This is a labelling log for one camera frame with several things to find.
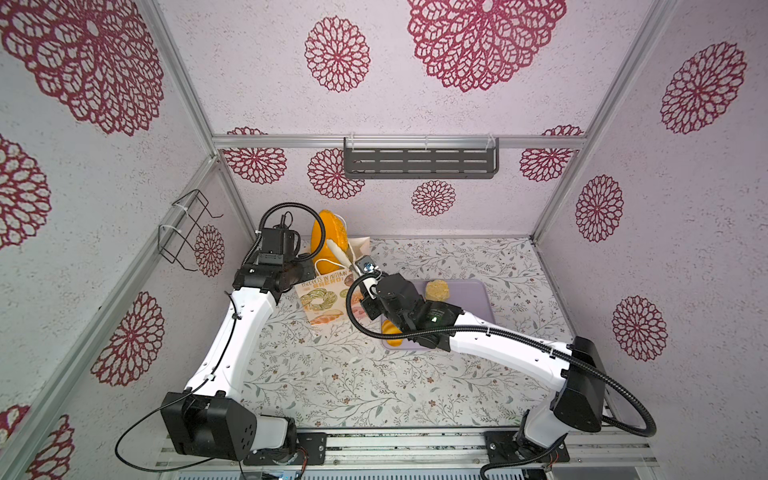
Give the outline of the printed paper bread bag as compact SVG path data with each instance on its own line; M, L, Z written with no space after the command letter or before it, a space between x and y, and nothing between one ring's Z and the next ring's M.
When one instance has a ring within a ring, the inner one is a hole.
M350 292L350 287L358 274L353 269L353 264L365 255L371 253L369 237L350 238L347 258L337 254L345 264L345 268L327 275L319 275L311 260L312 273L316 276L312 280L295 286L304 313L311 325L321 325L336 320L348 319L346 300L351 300L352 311L357 320L367 319L367 315L361 306L362 293L356 290Z

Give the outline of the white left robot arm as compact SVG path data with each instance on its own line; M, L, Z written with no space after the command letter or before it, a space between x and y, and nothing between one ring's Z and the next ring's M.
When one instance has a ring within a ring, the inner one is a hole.
M161 416L178 454L243 461L251 454L295 459L289 418L262 416L242 404L247 357L281 295L300 282L300 235L281 223L259 232L260 243L237 271L229 306L208 353L181 392L166 394Z

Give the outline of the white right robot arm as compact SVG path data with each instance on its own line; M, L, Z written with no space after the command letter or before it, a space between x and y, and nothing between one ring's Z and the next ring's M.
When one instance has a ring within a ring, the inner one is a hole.
M485 321L460 306L428 301L400 274L368 273L350 287L362 293L361 305L373 319L390 321L396 333L381 333L351 321L360 332L384 341L408 340L431 350L473 355L526 374L550 395L528 410L515 442L531 450L555 446L570 431L602 430L604 388L564 357L591 343L572 344L523 335Z

